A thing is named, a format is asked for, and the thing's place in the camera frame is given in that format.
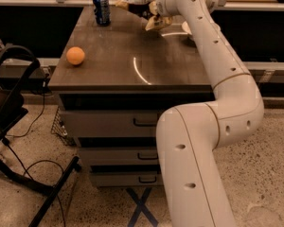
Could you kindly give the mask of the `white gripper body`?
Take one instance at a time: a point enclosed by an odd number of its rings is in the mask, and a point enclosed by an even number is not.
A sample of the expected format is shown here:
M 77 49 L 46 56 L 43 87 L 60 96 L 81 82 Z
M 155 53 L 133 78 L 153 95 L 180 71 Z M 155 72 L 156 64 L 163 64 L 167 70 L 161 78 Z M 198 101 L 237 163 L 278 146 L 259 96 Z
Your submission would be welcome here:
M 176 0 L 156 0 L 157 12 L 161 16 L 175 16 L 180 12 L 177 9 Z

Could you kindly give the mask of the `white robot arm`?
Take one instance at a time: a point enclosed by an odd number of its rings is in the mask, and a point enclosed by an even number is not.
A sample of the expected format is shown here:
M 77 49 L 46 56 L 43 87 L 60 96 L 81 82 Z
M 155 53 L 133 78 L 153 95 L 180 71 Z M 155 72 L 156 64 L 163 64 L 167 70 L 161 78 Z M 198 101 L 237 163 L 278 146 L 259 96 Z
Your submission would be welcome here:
M 210 15 L 216 0 L 156 0 L 163 16 L 186 20 L 215 99 L 174 106 L 156 127 L 172 227 L 237 227 L 213 149 L 259 127 L 264 105 L 249 70 Z

